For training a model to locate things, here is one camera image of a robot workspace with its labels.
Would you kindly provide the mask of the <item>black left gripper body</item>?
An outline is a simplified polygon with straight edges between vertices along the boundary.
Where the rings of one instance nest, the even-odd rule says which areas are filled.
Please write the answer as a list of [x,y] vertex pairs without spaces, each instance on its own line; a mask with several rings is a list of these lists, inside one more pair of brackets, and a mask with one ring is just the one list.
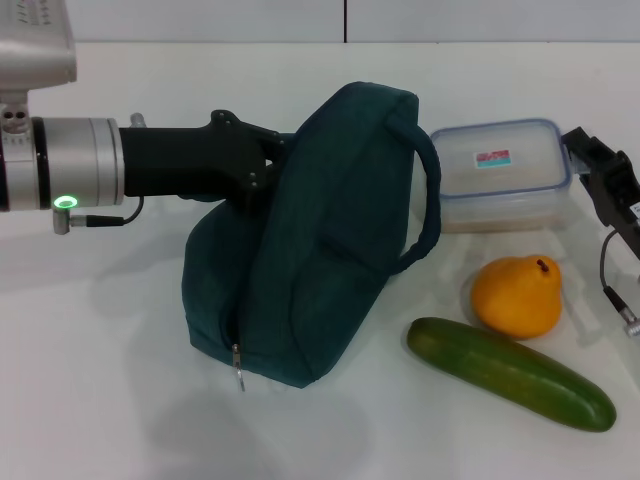
[[227,200],[261,209],[286,157],[286,137],[215,110],[198,128],[121,128],[124,194]]

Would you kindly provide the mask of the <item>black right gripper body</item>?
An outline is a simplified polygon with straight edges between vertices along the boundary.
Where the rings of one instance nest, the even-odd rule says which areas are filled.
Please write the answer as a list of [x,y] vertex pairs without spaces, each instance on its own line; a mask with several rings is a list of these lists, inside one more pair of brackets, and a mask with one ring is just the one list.
[[632,163],[623,151],[589,148],[585,163],[588,173],[582,184],[591,197],[604,226],[613,227],[639,257],[639,182]]

